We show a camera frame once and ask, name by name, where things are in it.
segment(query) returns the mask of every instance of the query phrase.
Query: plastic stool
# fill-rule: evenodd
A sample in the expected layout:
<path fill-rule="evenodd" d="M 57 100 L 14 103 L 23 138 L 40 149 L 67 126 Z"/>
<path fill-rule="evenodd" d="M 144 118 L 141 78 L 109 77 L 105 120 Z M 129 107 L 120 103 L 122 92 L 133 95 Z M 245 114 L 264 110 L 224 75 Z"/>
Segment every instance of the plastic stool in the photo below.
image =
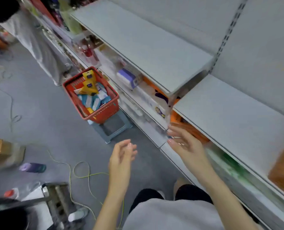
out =
<path fill-rule="evenodd" d="M 126 129 L 132 128 L 132 124 L 129 122 L 129 120 L 121 109 L 116 113 L 116 115 L 118 115 L 123 121 L 124 126 L 113 132 L 111 135 L 106 135 L 106 133 L 101 127 L 101 124 L 94 123 L 93 121 L 88 120 L 88 123 L 94 127 L 95 131 L 98 132 L 98 134 L 105 140 L 106 143 L 110 143 L 112 138 L 116 137 L 118 134 L 122 133 Z"/>

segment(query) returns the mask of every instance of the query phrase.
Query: floor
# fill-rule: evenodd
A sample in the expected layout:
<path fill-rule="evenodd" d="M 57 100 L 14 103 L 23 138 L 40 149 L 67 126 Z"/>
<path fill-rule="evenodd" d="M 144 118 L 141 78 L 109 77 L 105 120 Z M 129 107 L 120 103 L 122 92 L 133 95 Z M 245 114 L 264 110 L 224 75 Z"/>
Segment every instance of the floor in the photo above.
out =
<path fill-rule="evenodd" d="M 27 145 L 24 162 L 46 164 L 47 170 L 42 174 L 24 173 L 17 168 L 0 170 L 0 195 L 7 189 L 23 187 L 27 182 L 68 181 L 69 168 L 52 161 L 45 147 L 50 149 L 55 159 L 67 162 L 72 167 L 80 161 L 87 161 L 91 173 L 107 172 L 114 144 L 130 138 L 137 144 L 139 154 L 132 163 L 124 217 L 127 217 L 135 196 L 143 188 L 162 190 L 167 199 L 172 199 L 173 184 L 180 172 L 137 126 L 134 125 L 114 138 L 110 144 L 106 144 L 80 118 L 63 88 L 53 84 L 21 44 L 16 43 L 10 49 L 13 56 L 11 53 L 0 56 L 0 65 L 6 68 L 0 89 L 13 97 L 13 116 L 21 115 L 22 118 L 13 123 L 11 133 L 10 97 L 0 92 L 0 138 Z M 86 164 L 80 164 L 76 173 L 78 176 L 86 175 Z M 107 193 L 108 176 L 92 176 L 90 184 L 93 194 L 103 201 Z M 90 195 L 86 178 L 72 176 L 72 193 L 75 201 L 88 205 L 98 215 L 101 204 Z M 93 225 L 94 219 L 89 214 L 85 229 L 91 229 Z"/>

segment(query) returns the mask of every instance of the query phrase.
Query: red shopping basket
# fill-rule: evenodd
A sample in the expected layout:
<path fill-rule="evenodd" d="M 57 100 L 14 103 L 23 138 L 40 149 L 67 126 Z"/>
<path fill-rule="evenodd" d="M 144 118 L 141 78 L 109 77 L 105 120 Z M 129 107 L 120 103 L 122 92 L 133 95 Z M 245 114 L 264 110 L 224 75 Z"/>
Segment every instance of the red shopping basket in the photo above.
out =
<path fill-rule="evenodd" d="M 111 97 L 111 100 L 102 105 L 98 110 L 94 111 L 92 114 L 87 110 L 87 108 L 82 104 L 81 100 L 74 93 L 75 89 L 83 87 L 83 73 L 93 70 L 95 73 L 96 81 L 100 82 L 106 88 L 107 94 Z M 95 123 L 104 123 L 108 118 L 113 116 L 119 111 L 119 104 L 117 102 L 119 95 L 118 93 L 109 85 L 109 83 L 102 77 L 102 75 L 92 66 L 72 77 L 63 83 L 63 88 L 70 97 L 72 103 L 74 104 L 76 110 L 83 120 L 91 120 Z"/>

